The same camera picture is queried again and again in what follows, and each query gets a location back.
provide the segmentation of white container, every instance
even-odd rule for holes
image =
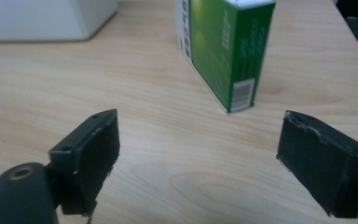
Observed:
[[[0,0],[0,41],[85,40],[116,10],[117,0]]]

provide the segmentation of green box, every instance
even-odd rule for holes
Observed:
[[[225,112],[253,106],[274,0],[175,0],[178,44]]]

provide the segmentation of wooden table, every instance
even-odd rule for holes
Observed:
[[[0,174],[47,164],[117,108],[121,155],[93,223],[358,223],[328,217],[275,159],[286,109],[358,140],[358,43],[332,1],[278,1],[255,107],[230,115],[175,32],[173,1],[122,0],[90,41],[0,43]]]

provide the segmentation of wood grain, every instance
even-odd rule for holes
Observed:
[[[358,43],[329,0],[278,1],[255,107],[230,115],[177,48],[173,1],[119,1],[86,42],[0,43],[0,174],[110,108],[121,154],[93,223],[358,223],[275,159],[286,109],[358,140]]]

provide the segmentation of black plastic part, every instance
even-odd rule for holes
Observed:
[[[119,153],[117,111],[85,120],[50,152],[47,166],[54,204],[66,215],[91,216],[96,197]]]
[[[25,163],[0,175],[0,224],[58,223],[46,170]]]
[[[358,217],[358,142],[316,118],[287,111],[277,159],[328,215]]]

